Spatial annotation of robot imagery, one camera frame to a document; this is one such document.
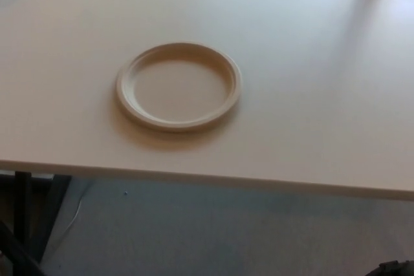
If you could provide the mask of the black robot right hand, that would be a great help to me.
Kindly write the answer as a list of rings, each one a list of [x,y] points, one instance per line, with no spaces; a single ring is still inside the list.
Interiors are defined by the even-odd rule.
[[[413,276],[413,266],[413,260],[383,262],[377,268],[366,274],[366,276]]]

